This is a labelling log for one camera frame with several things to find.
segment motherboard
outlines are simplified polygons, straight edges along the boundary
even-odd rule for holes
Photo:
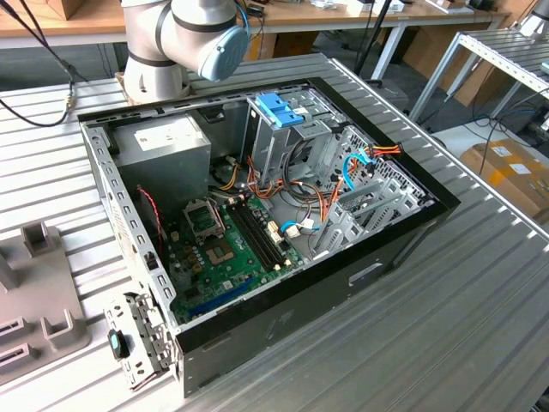
[[[191,202],[164,227],[168,232],[166,268],[178,296],[172,310],[181,322],[304,263],[253,196],[235,197],[224,204],[214,199]]]

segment sticker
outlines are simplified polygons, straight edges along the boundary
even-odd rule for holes
[[[141,147],[141,150],[148,151],[156,148],[164,148],[177,144],[187,147],[189,142],[195,142],[202,138],[202,133],[197,129],[188,117],[179,118],[170,124],[150,127],[148,129],[138,130],[135,138]]]
[[[524,166],[522,163],[516,163],[515,165],[509,165],[513,168],[513,170],[517,174],[530,174],[531,172],[528,170],[526,166]]]
[[[494,152],[496,152],[496,155],[498,155],[499,157],[505,157],[505,156],[512,156],[513,154],[507,150],[507,148],[503,147],[503,146],[495,146],[492,148],[492,150]]]

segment aluminum table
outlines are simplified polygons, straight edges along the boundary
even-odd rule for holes
[[[411,111],[410,118],[413,121],[425,109],[460,46],[469,49],[472,55],[448,90],[448,95],[452,95],[460,87],[476,61],[482,58],[517,80],[500,101],[492,117],[496,117],[504,109],[522,84],[549,98],[549,75],[540,69],[540,65],[549,59],[549,39],[534,42],[514,29],[458,33]]]
[[[0,410],[526,411],[549,385],[549,235],[350,70],[323,55],[242,64],[199,94],[321,76],[462,201],[397,271],[183,399],[169,374],[130,392],[102,308],[131,288],[75,122],[35,129],[0,111],[0,232],[46,219],[69,255],[84,349],[0,387]],[[57,116],[64,87],[3,94]],[[80,84],[76,113],[124,106],[114,81]]]

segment wooden table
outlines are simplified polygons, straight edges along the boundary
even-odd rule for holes
[[[268,34],[288,32],[309,32],[322,30],[364,28],[367,13],[353,15],[345,6],[336,10],[321,10],[308,1],[300,4],[272,3],[265,6],[264,45],[274,48],[273,36]],[[450,25],[467,23],[490,23],[489,28],[498,28],[507,13],[476,11],[472,15],[446,15],[422,0],[406,6],[403,13],[387,15],[382,27],[392,27],[374,71],[373,78],[383,77],[395,49],[407,27],[427,25]],[[374,15],[371,26],[376,21]],[[251,31],[257,33],[260,21],[250,19]],[[125,41],[124,16],[118,0],[88,0],[74,14],[70,21],[40,19],[40,25],[52,45],[83,45],[116,43]],[[0,49],[35,47],[36,41],[18,23],[5,14],[0,14]],[[261,53],[262,58],[270,57]]]

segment table leg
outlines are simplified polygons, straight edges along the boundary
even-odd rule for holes
[[[431,76],[431,80],[429,80],[429,82],[425,86],[423,93],[419,97],[418,101],[412,109],[412,112],[410,113],[409,118],[412,121],[415,122],[419,118],[419,115],[425,109],[425,106],[429,102],[429,99],[432,97],[432,94],[435,93],[435,89],[437,88],[438,83],[440,82],[440,80],[444,76],[444,73],[446,73],[446,70],[449,68],[449,65],[455,58],[455,54],[457,53],[460,46],[461,36],[462,35],[460,33],[456,34],[454,39],[450,43],[448,50],[444,53],[442,60],[440,61],[438,67],[435,69],[434,73]]]
[[[501,22],[503,21],[503,18],[498,17],[497,19],[494,19],[488,26],[486,30],[496,30],[499,28]],[[459,88],[464,81],[465,77],[468,75],[468,73],[471,71],[473,66],[477,63],[477,61],[480,60],[480,58],[474,54],[471,53],[471,56],[467,60],[467,62],[463,65],[462,69],[460,70],[459,74],[455,78],[454,82],[448,89],[448,96],[451,96],[457,88]]]
[[[387,39],[387,43],[383,48],[383,52],[381,53],[381,56],[377,61],[377,66],[374,69],[373,74],[371,75],[372,79],[381,79],[383,77],[383,75],[385,74],[385,70],[387,69],[387,66],[389,66],[391,58],[393,58],[396,47],[401,41],[402,35],[404,34],[405,30],[406,26],[404,25],[393,27],[393,29],[391,30],[391,34]]]
[[[467,62],[463,65],[462,69],[458,73],[457,77],[455,78],[452,85],[449,87],[447,95],[452,96],[455,91],[462,86],[462,83],[465,82],[465,79],[473,69],[473,66],[477,64],[477,62],[480,60],[480,58],[474,54],[471,53],[471,56],[467,60]]]
[[[518,91],[518,89],[521,87],[521,85],[522,85],[522,83],[515,82],[515,84],[511,88],[511,90],[509,92],[507,92],[505,97],[503,97],[501,99],[499,104],[496,106],[496,108],[492,112],[492,115],[491,115],[492,118],[495,118],[505,108],[505,105],[507,105],[507,103],[509,103],[509,101],[513,98],[513,96]]]

